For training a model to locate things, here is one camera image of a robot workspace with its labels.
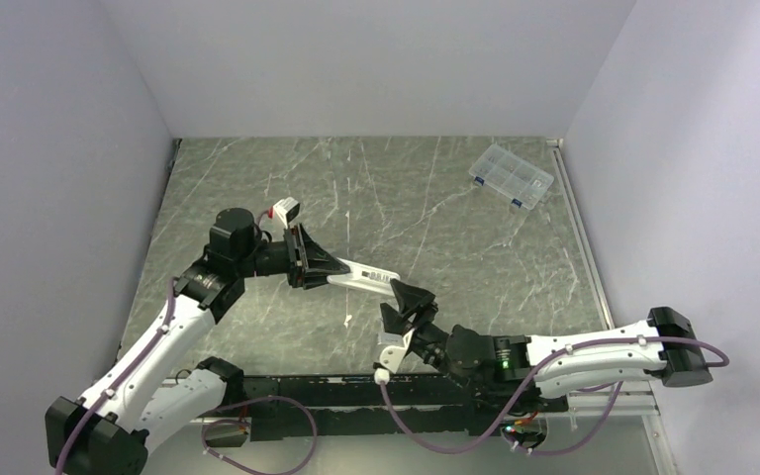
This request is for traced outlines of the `clear plastic organizer box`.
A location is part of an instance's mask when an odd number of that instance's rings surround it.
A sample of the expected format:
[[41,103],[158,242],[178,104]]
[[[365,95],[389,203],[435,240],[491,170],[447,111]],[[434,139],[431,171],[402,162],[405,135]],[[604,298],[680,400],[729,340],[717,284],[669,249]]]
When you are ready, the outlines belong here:
[[491,144],[468,170],[473,181],[490,187],[517,208],[533,210],[545,197],[554,177],[507,149]]

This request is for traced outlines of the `white remote control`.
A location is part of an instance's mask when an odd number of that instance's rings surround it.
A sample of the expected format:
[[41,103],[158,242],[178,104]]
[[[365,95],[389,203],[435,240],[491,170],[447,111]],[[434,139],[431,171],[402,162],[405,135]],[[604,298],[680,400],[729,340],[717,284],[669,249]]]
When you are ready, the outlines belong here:
[[386,297],[394,296],[391,281],[399,280],[399,273],[347,259],[339,261],[346,267],[346,272],[328,276],[329,284]]

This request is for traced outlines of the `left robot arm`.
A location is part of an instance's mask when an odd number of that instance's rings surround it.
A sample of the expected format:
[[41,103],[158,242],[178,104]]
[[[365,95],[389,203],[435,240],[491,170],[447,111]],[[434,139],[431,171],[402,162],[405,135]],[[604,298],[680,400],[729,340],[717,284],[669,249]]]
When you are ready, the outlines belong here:
[[209,229],[201,256],[170,279],[165,303],[134,345],[98,381],[45,414],[49,463],[57,474],[140,474],[155,450],[192,419],[243,405],[243,371],[210,357],[172,387],[172,367],[226,315],[246,280],[283,275],[303,290],[347,287],[364,279],[353,262],[333,256],[294,223],[300,205],[283,199],[266,211],[282,226],[274,239],[253,212],[228,208]]

